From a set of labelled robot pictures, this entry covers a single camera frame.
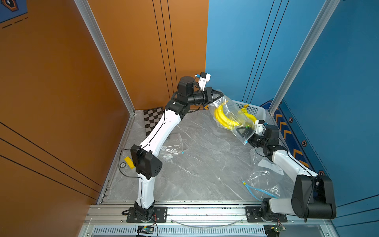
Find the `bagged banana bunch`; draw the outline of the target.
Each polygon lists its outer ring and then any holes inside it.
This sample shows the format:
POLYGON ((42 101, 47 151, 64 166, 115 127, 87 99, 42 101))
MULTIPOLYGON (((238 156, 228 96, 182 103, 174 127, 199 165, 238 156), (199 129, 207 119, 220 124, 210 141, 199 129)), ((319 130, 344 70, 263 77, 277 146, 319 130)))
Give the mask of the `bagged banana bunch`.
POLYGON ((251 120, 253 123, 256 122, 256 117, 253 116, 252 114, 249 114, 248 111, 247 111, 247 108, 248 108, 248 104, 244 105, 242 107, 242 109, 240 110, 241 113, 243 113, 249 120, 251 120))
POLYGON ((241 109, 227 96, 210 103, 207 108, 210 110, 217 126, 231 131, 244 145, 255 133, 254 123, 241 113, 241 109))

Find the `clear zip-top bag blue seal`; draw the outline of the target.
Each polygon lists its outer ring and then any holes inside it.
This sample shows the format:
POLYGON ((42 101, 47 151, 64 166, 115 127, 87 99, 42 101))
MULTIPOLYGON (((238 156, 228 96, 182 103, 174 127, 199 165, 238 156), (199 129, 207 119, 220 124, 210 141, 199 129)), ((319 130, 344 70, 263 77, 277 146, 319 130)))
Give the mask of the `clear zip-top bag blue seal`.
POLYGON ((264 198, 288 198, 292 196, 294 181, 282 168, 269 161, 262 149, 250 151, 251 168, 242 177, 247 191, 257 200, 264 198))

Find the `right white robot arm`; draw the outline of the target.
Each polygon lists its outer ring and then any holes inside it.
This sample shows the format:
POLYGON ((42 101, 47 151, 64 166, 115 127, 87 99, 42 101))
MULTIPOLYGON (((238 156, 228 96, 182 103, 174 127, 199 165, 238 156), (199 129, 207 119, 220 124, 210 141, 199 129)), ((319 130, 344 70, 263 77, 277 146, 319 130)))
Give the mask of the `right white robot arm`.
POLYGON ((334 219, 337 216, 332 180, 319 175, 297 161, 284 146, 279 145, 280 130, 271 124, 259 122, 246 127, 247 142, 262 148, 264 157, 278 165, 293 181, 290 198, 265 198, 259 210, 265 221, 280 215, 293 215, 304 220, 334 219))

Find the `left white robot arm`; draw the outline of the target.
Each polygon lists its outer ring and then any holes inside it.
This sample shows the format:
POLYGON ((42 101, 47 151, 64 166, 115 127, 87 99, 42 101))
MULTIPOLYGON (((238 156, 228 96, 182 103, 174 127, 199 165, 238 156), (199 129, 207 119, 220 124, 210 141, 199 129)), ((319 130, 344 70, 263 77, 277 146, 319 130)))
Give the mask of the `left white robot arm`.
POLYGON ((222 92, 207 87, 211 75, 205 72, 182 77, 178 89, 167 103, 163 116, 153 131, 140 145, 133 145, 130 149, 133 164, 138 174, 138 196, 133 210, 142 221, 153 221, 154 215, 154 186, 155 177, 162 169, 162 161, 158 159, 159 152, 172 132, 189 113, 192 105, 206 106, 222 98, 222 92))

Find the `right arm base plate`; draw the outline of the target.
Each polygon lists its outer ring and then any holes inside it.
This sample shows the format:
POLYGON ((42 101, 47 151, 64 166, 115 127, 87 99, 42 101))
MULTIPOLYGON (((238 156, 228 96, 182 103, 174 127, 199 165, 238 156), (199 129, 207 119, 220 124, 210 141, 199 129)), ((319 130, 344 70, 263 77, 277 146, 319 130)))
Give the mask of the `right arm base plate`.
POLYGON ((279 220, 281 223, 288 222, 285 214, 277 214, 272 212, 264 212, 260 206, 247 206, 245 207, 245 214, 249 223, 274 223, 279 220))

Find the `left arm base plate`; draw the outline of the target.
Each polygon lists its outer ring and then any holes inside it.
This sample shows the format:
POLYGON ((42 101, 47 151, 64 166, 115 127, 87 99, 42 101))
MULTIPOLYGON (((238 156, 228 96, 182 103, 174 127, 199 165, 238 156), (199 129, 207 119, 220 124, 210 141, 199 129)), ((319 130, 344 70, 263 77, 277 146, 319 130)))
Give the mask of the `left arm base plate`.
POLYGON ((143 208, 129 208, 127 212, 127 223, 165 223, 167 220, 167 211, 168 207, 166 206, 158 206, 151 207, 149 209, 143 208))

